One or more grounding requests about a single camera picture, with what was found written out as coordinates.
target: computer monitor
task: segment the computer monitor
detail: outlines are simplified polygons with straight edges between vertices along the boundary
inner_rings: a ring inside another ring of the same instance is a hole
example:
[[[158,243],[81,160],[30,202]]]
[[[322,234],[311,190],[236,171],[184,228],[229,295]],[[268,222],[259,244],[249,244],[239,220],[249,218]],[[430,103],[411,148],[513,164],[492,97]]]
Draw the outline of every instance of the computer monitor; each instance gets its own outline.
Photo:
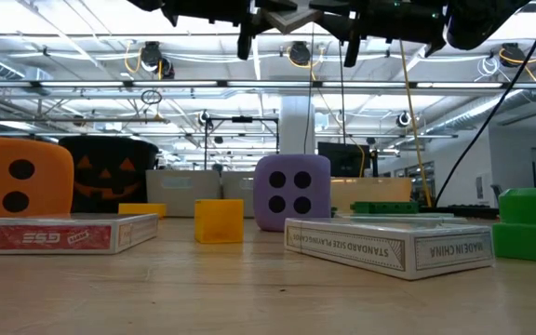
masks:
[[[369,146],[361,145],[365,152],[363,169],[369,168]],[[332,177],[359,177],[361,171],[361,150],[354,144],[318,142],[317,153],[330,160],[330,175]]]

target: black dot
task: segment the black dot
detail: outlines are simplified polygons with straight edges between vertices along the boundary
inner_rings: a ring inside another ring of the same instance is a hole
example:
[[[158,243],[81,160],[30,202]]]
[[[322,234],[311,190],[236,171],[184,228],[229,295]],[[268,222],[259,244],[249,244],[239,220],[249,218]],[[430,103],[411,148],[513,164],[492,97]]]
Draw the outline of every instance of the black dot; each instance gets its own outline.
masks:
[[[3,204],[4,208],[8,212],[18,213],[26,209],[29,202],[28,195],[22,192],[14,191],[4,196]]]
[[[270,198],[268,201],[268,208],[272,210],[273,213],[280,213],[285,210],[287,202],[283,199],[282,196],[275,195]]]
[[[312,184],[312,176],[305,171],[298,172],[295,175],[295,185],[301,189],[308,188]]]
[[[34,164],[26,159],[19,159],[9,165],[9,174],[21,181],[31,178],[34,174]]]
[[[270,185],[274,188],[285,186],[285,182],[287,182],[287,177],[280,171],[275,171],[270,175]]]
[[[312,209],[312,202],[305,196],[300,196],[295,200],[293,207],[299,214],[307,214]]]

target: wooden table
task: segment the wooden table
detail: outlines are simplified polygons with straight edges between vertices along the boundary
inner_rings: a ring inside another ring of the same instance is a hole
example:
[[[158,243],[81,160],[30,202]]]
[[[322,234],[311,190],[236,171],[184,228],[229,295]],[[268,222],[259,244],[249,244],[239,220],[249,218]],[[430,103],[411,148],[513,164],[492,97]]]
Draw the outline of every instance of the wooden table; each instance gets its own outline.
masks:
[[[0,334],[536,334],[536,262],[408,282],[191,220],[114,256],[0,256]]]

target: green toy brick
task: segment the green toy brick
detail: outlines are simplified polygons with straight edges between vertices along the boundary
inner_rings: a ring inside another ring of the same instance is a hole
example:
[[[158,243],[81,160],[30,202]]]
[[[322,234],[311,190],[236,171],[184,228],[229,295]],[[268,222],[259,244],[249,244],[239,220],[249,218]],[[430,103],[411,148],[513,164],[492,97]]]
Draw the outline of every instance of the green toy brick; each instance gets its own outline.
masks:
[[[416,214],[416,202],[355,202],[351,204],[354,214]]]
[[[496,256],[536,261],[536,189],[500,195],[500,219],[493,225]]]

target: yellow block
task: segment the yellow block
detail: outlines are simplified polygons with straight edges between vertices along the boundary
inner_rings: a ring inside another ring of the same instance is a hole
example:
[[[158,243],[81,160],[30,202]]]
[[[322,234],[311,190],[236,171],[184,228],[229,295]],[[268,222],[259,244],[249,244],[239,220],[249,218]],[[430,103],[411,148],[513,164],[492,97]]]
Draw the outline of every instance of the yellow block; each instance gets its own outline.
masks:
[[[119,214],[157,214],[162,219],[167,214],[165,204],[119,204]]]
[[[195,240],[200,243],[243,242],[243,200],[196,200]]]
[[[337,213],[351,213],[355,201],[410,201],[410,178],[332,178],[331,205]]]

